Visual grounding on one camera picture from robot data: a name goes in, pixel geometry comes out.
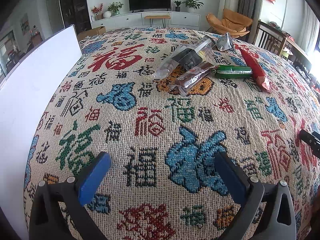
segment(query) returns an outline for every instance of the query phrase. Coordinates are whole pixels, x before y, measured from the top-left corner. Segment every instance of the cardboard box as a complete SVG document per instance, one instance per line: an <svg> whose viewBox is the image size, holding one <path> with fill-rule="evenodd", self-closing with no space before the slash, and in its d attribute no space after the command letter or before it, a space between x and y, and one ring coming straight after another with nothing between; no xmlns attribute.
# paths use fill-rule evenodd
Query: cardboard box
<svg viewBox="0 0 320 240"><path fill-rule="evenodd" d="M85 31L85 32L81 32L78 34L77 38L78 38L78 41L82 41L84 40L87 36L94 36L94 35L99 35L99 34L103 34L106 32L106 28L104 26L102 27L97 27L97 28L94 28L94 29L91 29L91 30L88 30L88 31Z"/></svg>

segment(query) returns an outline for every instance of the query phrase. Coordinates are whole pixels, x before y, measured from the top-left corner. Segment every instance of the potted plant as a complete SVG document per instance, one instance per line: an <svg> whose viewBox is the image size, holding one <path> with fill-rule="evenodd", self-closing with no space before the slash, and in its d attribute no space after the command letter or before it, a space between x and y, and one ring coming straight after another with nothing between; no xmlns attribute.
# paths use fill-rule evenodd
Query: potted plant
<svg viewBox="0 0 320 240"><path fill-rule="evenodd" d="M110 3L110 5L108 7L108 11L112 11L112 15L120 14L119 9L121 9L122 6L123 6L123 3L121 3L121 2Z"/></svg>
<svg viewBox="0 0 320 240"><path fill-rule="evenodd" d="M93 8L91 8L91 11L96 14L97 20L103 19L103 14L101 14L102 7L103 3L101 3L99 7L94 6Z"/></svg>
<svg viewBox="0 0 320 240"><path fill-rule="evenodd" d="M196 9L199 9L200 6L203 6L203 2L199 2L199 0L184 0L182 3L186 5L189 13L194 13Z"/></svg>
<svg viewBox="0 0 320 240"><path fill-rule="evenodd" d="M176 4L176 12L179 12L181 1L174 1L174 3Z"/></svg>

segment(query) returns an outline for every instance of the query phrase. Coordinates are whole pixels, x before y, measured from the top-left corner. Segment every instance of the white cabinet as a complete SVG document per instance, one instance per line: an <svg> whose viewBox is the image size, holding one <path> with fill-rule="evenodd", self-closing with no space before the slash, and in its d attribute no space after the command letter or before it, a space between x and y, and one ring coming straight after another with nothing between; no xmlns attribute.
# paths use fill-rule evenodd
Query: white cabinet
<svg viewBox="0 0 320 240"><path fill-rule="evenodd" d="M116 28L142 25L141 13L126 14L114 17Z"/></svg>
<svg viewBox="0 0 320 240"><path fill-rule="evenodd" d="M95 22L91 23L91 27L93 29L97 28L97 27L101 27L101 26L105 26L106 30L112 30L112 29L116 28L115 18L110 17L110 18L102 19L102 20L95 21Z"/></svg>
<svg viewBox="0 0 320 240"><path fill-rule="evenodd" d="M171 16L171 24L199 27L199 19L200 19L199 14L173 13Z"/></svg>
<svg viewBox="0 0 320 240"><path fill-rule="evenodd" d="M186 28L199 30L200 14L185 13L185 12L138 12L128 13L122 15L112 16L110 18L94 21L91 23L92 28L105 26L106 30L114 30L117 28L148 28L150 26L150 20L145 19L147 15L169 15L171 19L163 19L167 27L172 28ZM161 19L154 19L154 28L162 27Z"/></svg>

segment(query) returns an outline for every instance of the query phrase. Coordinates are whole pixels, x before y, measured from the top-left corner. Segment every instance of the white board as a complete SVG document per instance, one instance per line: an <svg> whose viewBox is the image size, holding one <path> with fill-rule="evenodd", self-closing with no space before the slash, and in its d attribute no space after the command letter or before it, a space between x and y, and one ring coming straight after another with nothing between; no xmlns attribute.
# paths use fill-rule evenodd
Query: white board
<svg viewBox="0 0 320 240"><path fill-rule="evenodd" d="M0 206L22 240L28 239L23 185L31 142L52 95L81 56L72 25L31 51L0 84Z"/></svg>

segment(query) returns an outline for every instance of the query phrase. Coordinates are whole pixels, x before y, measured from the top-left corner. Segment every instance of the orange chair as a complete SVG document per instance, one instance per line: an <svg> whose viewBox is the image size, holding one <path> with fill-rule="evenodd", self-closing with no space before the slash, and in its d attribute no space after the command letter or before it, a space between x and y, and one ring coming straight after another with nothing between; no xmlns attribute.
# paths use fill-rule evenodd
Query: orange chair
<svg viewBox="0 0 320 240"><path fill-rule="evenodd" d="M248 34L250 31L247 31L246 27L249 27L253 22L252 19L229 9L223 9L222 21L212 13L207 15L207 21L218 33L224 35L229 32L233 38Z"/></svg>

